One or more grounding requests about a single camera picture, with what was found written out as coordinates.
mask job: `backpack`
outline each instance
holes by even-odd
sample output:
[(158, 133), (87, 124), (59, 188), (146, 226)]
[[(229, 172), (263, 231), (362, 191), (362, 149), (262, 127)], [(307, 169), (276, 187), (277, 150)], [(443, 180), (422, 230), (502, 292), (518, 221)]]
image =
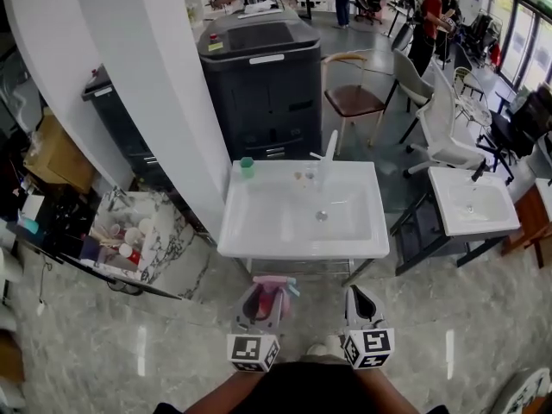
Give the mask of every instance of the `backpack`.
[(412, 16), (412, 20), (415, 24), (422, 24), (423, 23), (423, 12), (422, 12), (422, 4), (424, 0), (414, 0), (414, 15)]

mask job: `marble tile floor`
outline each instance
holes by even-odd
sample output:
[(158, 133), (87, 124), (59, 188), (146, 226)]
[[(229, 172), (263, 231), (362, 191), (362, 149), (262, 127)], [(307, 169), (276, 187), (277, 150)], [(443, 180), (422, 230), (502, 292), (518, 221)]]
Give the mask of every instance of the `marble tile floor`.
[[(66, 265), (45, 271), (23, 248), (21, 284), (9, 305), (27, 374), (29, 413), (148, 413), (159, 401), (185, 409), (224, 381), (231, 306), (247, 284), (213, 252), (199, 302), (144, 294), (130, 297)], [(531, 250), (496, 252), (456, 268), (427, 260), (394, 277), (397, 255), (377, 261), (359, 280), (380, 296), (396, 329), (397, 350), (385, 372), (421, 411), (446, 404), (481, 413), (521, 367), (552, 365), (552, 269), (538, 270)], [(296, 360), (313, 342), (343, 327), (342, 275), (298, 275), (300, 298), (281, 324), (280, 357)], [(455, 369), (447, 379), (445, 334), (455, 332)]]

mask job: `round table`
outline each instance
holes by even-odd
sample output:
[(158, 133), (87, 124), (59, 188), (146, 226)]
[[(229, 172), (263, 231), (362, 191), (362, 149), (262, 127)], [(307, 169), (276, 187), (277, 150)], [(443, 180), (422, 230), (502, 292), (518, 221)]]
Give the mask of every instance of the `round table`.
[(457, 102), (469, 121), (475, 121), (485, 128), (491, 126), (491, 111), (484, 103), (469, 95), (460, 95)]

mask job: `cable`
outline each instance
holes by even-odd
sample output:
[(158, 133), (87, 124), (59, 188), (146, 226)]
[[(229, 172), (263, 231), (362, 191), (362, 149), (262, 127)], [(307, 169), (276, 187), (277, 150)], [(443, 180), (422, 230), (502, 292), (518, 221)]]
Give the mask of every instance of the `cable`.
[(41, 290), (38, 294), (38, 301), (42, 304), (42, 284), (44, 283), (44, 270), (47, 268), (49, 272), (52, 271), (53, 265), (52, 262), (46, 261), (46, 256), (42, 254), (42, 259), (44, 260), (44, 265), (42, 266), (42, 274), (41, 274)]

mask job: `black pants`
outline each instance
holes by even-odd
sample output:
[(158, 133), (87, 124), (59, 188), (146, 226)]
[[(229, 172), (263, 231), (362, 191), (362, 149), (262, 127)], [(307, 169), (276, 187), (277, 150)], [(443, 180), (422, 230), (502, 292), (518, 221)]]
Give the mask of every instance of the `black pants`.
[(425, 34), (422, 25), (417, 25), (414, 28), (414, 39), (412, 40), (411, 51), (408, 54), (408, 58), (414, 63), (414, 67), (416, 67), (420, 77), (430, 64), (434, 47), (435, 39)]
[(449, 58), (450, 39), (449, 36), (442, 31), (437, 31), (435, 52), (439, 54), (439, 60), (445, 61)]

